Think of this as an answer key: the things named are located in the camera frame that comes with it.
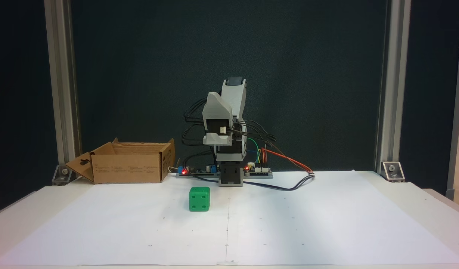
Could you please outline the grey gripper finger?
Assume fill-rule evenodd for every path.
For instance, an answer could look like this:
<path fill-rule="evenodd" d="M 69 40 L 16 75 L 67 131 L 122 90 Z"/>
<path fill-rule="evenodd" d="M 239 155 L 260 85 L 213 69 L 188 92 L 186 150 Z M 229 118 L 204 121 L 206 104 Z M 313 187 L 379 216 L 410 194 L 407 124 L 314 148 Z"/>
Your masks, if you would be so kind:
<path fill-rule="evenodd" d="M 220 136 L 218 134 L 206 134 L 203 137 L 203 144 L 204 145 L 224 145 L 224 146 L 231 146 L 232 145 L 232 138 L 231 136 Z"/>
<path fill-rule="evenodd" d="M 205 132 L 207 132 L 208 119 L 228 119 L 231 126 L 234 126 L 233 111 L 231 106 L 216 92 L 208 93 L 207 102 L 202 111 L 202 117 Z"/>

